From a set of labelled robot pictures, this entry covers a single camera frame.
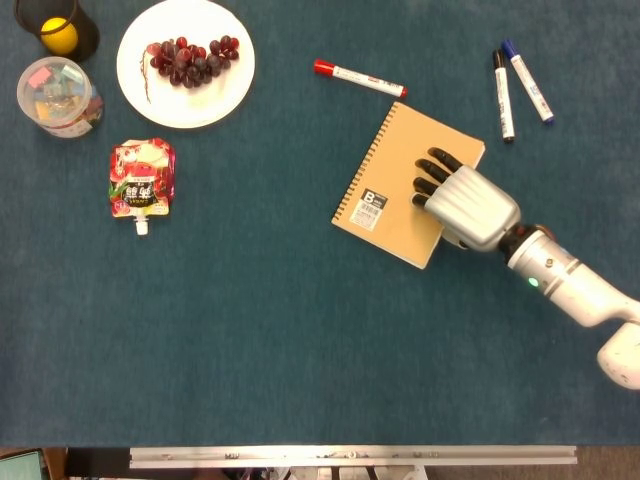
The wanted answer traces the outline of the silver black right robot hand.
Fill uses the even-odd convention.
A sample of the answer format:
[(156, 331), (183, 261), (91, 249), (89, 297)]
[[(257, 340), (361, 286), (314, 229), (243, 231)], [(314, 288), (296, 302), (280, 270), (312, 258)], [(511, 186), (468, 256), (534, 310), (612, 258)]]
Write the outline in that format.
[(474, 168), (432, 147), (415, 166), (412, 204), (432, 215), (466, 249), (490, 252), (521, 220), (516, 201)]

